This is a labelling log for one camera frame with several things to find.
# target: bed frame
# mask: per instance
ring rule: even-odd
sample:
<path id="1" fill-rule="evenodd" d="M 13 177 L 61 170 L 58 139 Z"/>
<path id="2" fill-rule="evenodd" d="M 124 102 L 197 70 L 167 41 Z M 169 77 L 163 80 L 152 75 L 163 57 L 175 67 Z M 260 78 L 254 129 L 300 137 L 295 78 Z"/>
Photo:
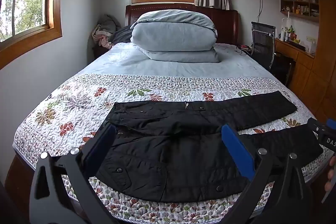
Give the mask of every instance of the bed frame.
<path id="1" fill-rule="evenodd" d="M 189 3 L 139 4 L 126 6 L 125 25 L 132 25 L 144 13 L 179 9 L 198 12 L 208 16 L 218 31 L 217 43 L 238 44 L 238 12 L 195 6 Z"/>

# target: floral quilt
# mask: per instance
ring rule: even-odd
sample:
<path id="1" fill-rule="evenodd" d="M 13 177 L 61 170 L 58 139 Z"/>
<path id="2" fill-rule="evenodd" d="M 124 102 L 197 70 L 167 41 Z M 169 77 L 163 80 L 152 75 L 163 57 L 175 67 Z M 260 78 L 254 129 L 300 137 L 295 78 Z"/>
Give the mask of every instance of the floral quilt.
<path id="1" fill-rule="evenodd" d="M 14 137 L 14 148 L 26 161 L 36 166 L 39 155 L 65 155 L 73 147 L 92 138 L 115 102 L 222 101 L 279 90 L 296 105 L 295 113 L 282 119 L 250 128 L 240 134 L 295 127 L 312 116 L 303 103 L 283 85 L 267 78 L 183 78 L 139 75 L 75 75 L 41 102 L 22 122 Z M 304 168 L 309 180 L 331 156 L 323 154 Z M 70 197 L 76 199 L 68 177 L 63 177 Z M 97 178 L 89 179 L 105 207 L 116 218 L 132 223 L 217 223 L 238 199 L 239 194 L 198 203 L 155 203 L 116 192 Z M 267 201 L 273 184 L 269 183 L 256 209 Z"/>

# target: black mesh chair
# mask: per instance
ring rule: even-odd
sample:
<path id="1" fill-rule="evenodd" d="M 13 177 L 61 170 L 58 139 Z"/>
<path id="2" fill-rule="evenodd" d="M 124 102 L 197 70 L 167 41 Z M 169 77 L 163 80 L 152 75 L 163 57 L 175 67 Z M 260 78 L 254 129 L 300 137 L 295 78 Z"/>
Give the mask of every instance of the black mesh chair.
<path id="1" fill-rule="evenodd" d="M 251 57 L 270 71 L 274 59 L 275 26 L 252 22 Z"/>

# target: black trousers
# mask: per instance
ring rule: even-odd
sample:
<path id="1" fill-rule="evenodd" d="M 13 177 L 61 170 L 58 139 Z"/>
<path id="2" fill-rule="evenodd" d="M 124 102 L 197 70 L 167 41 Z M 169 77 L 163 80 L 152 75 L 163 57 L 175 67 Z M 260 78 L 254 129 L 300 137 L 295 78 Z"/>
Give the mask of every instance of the black trousers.
<path id="1" fill-rule="evenodd" d="M 115 103 L 107 119 L 117 138 L 96 176 L 115 191 L 155 202 L 240 193 L 248 180 L 221 141 L 221 126 L 243 130 L 296 110 L 280 92 L 215 102 Z M 302 166 L 322 153 L 305 125 L 242 137 L 277 156 L 295 152 Z"/>

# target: human hand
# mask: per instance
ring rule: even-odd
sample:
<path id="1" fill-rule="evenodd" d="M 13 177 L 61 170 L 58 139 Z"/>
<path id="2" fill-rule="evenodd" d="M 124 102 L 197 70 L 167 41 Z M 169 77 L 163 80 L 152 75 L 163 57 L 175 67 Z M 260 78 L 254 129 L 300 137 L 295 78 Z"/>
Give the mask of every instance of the human hand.
<path id="1" fill-rule="evenodd" d="M 331 158 L 330 162 L 329 162 L 329 165 L 330 165 L 330 166 L 334 166 L 335 163 L 336 163 L 336 156 L 333 156 L 333 157 Z M 331 183 L 330 183 L 330 180 L 333 178 L 333 176 L 334 176 L 334 170 L 331 169 L 331 170 L 328 172 L 328 180 L 329 180 L 329 181 L 328 181 L 328 182 L 325 184 L 325 186 L 324 186 L 324 189 L 325 189 L 326 192 L 328 192 L 328 191 L 330 191 L 330 190 L 332 189 L 332 185 L 331 185 Z"/>

